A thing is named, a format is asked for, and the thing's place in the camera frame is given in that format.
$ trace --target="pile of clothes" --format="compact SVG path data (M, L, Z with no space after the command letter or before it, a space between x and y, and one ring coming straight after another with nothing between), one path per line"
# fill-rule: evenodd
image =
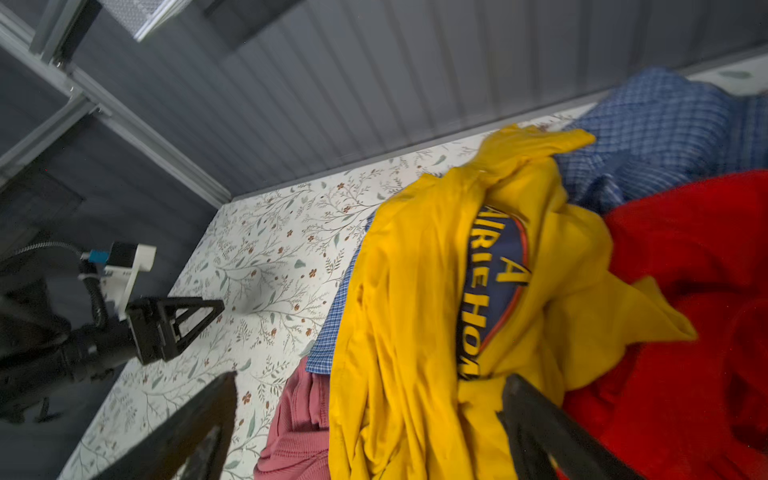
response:
M519 374L645 478L768 478L768 98L664 69L369 219L255 478L510 478Z

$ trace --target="floral tablecloth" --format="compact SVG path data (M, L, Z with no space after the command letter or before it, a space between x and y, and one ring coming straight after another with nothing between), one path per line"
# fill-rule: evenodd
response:
M768 86L766 66L759 58L694 78L753 94ZM590 107L527 124L558 129ZM238 371L239 405L222 478L252 478L283 384L323 325L365 219L419 175L468 161L487 134L223 206L170 295L221 298L225 313L174 361L126 365L61 478L96 475L228 370Z

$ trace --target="yellow shirt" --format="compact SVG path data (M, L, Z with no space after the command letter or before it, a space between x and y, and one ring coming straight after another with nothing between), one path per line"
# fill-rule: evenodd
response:
M612 243L602 219L566 203L551 155L592 141L583 131L507 127L468 164L440 179L423 175L379 208L333 359L332 478L510 478L495 415L507 376L522 374L559 405L629 343L695 338L653 279L629 286L607 271ZM483 204L525 229L528 264L515 272L528 277L514 312L476 356L477 378L466 380L457 375L457 313Z

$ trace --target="pink ribbed fabric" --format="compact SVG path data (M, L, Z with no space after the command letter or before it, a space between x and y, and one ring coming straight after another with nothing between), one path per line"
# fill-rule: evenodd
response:
M328 469L330 376L308 373L306 357L277 404L255 480L325 480Z

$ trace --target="blue plaid shirt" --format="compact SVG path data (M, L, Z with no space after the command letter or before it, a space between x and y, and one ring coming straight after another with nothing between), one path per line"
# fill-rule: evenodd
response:
M597 141L556 160L569 201L606 214L696 180L768 167L768 98L649 68L571 124Z
M375 215L376 213L374 212L366 220L366 232L371 227ZM352 261L349 263L349 268L344 272L344 277L339 285L339 291L336 292L336 297L333 298L333 303L331 303L331 309L328 310L326 322L323 324L323 328L320 329L315 345L310 350L309 358L306 359L307 372L322 373L324 375L331 374L333 351L336 349L336 337L339 336L341 317L344 314L346 293L349 290L349 281L352 279L352 270L355 268L357 256L360 255L360 247L362 247L362 241L360 241L360 245L357 246L357 250L352 255Z

